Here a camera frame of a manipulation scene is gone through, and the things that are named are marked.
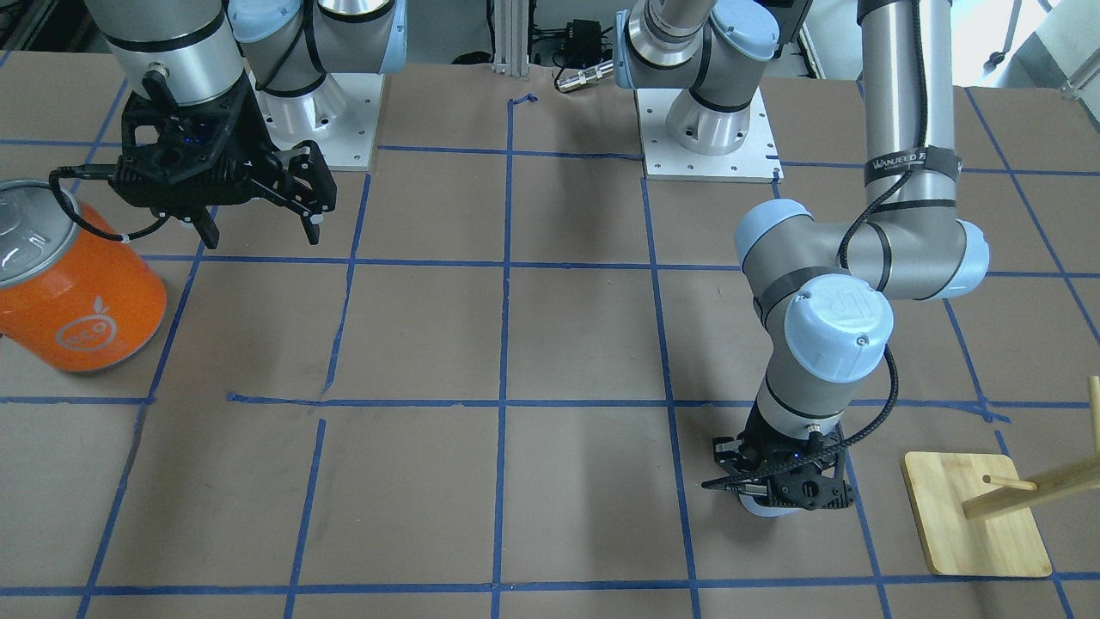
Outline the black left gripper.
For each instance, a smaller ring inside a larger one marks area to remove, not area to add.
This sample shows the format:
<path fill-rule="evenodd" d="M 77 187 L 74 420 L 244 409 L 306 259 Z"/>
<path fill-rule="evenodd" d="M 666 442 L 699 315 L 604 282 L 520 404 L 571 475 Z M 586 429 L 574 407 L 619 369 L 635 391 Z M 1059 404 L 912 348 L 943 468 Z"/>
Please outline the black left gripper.
<path fill-rule="evenodd" d="M 754 406 L 737 438 L 712 439 L 712 458 L 726 475 L 700 486 L 757 497 L 760 505 L 774 508 L 848 508 L 855 491 L 844 479 L 847 451 L 834 450 L 842 439 L 840 425 L 824 434 L 816 424 L 809 425 L 806 438 L 787 436 Z"/>

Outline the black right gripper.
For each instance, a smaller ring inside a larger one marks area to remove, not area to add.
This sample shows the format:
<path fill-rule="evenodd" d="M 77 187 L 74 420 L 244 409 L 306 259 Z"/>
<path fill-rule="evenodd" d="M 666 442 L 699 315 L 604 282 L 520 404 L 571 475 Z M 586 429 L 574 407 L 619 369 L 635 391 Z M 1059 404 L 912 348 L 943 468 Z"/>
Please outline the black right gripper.
<path fill-rule="evenodd" d="M 279 151 L 267 136 L 244 73 L 209 101 L 182 103 L 162 73 L 142 75 L 143 93 L 123 109 L 123 145 L 113 189 L 127 203 L 190 224 L 206 248 L 219 246 L 207 208 L 266 199 L 300 217 L 309 244 L 337 205 L 333 172 L 318 142 Z"/>

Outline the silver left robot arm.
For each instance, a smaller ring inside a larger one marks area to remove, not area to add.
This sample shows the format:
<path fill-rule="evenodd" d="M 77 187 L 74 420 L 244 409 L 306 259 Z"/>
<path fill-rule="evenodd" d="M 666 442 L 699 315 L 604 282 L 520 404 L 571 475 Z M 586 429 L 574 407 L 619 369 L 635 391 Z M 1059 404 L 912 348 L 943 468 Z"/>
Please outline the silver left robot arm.
<path fill-rule="evenodd" d="M 849 506 L 848 447 L 897 404 L 889 349 L 897 299 L 971 292 L 990 261 L 957 215 L 950 1 L 860 1 L 867 205 L 848 226 L 792 199 L 743 215 L 737 259 L 773 352 L 746 425 L 715 438 L 723 469 L 703 488 L 755 516 Z M 730 156 L 754 125 L 754 95 L 780 40 L 755 1 L 639 1 L 617 13 L 615 81 L 675 88 L 664 128 L 676 148 Z"/>

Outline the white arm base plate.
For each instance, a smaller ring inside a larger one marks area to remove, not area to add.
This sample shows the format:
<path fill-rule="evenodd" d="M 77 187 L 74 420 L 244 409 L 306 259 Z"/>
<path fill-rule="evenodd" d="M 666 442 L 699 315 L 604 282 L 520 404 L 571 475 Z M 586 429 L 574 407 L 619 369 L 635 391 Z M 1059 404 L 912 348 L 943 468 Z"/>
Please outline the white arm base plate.
<path fill-rule="evenodd" d="M 688 89 L 635 91 L 645 175 L 676 181 L 770 183 L 785 177 L 759 88 L 749 106 L 714 111 Z"/>
<path fill-rule="evenodd" d="M 333 172 L 366 172 L 384 85 L 385 76 L 380 74 L 329 74 L 311 93 L 258 93 L 258 107 L 279 150 L 314 141 Z"/>

